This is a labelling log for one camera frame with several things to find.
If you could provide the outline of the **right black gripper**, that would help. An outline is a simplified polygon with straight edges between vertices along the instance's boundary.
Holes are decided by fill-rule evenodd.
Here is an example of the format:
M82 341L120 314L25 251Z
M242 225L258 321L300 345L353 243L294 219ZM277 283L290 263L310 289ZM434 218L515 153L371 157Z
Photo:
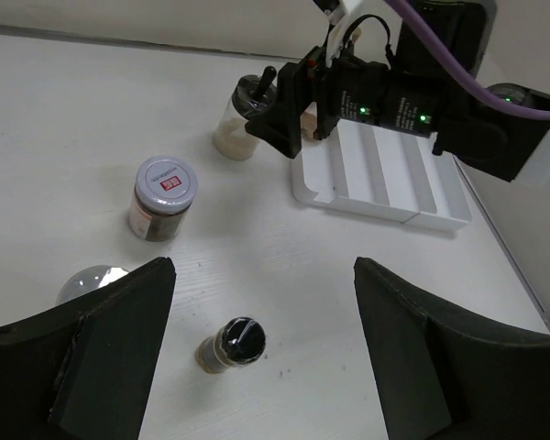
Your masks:
M316 105L315 140L327 139L341 120L429 137L445 97L445 82L366 62L341 51L332 66L320 51L279 71L274 101L245 124L249 135L288 159L302 150L301 116Z

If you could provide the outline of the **pink lid spice jar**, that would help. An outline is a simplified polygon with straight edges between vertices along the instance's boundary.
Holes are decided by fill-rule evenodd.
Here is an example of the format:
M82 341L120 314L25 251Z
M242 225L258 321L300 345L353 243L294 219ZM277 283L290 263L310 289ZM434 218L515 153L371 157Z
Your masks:
M302 137L307 141L317 141L317 116L305 111L301 116Z

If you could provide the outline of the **black grinder cap jar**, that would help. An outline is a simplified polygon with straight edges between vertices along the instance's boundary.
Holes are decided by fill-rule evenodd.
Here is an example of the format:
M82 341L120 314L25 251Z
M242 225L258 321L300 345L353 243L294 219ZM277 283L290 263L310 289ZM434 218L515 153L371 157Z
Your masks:
M226 158L242 161L253 156L259 139L245 125L274 101L276 75L276 69L267 66L260 76L249 74L238 80L213 134L215 148Z

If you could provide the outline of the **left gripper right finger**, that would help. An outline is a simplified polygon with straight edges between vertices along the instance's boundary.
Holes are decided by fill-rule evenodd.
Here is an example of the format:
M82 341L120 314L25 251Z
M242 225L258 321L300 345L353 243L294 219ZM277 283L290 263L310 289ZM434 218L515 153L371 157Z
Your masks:
M489 319L370 258L357 307L391 439L550 439L550 335Z

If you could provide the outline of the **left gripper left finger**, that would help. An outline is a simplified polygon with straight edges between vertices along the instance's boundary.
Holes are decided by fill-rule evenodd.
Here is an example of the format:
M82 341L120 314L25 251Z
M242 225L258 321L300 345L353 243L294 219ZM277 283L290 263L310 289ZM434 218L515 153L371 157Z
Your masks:
M175 281L155 258L0 326L0 439L137 439Z

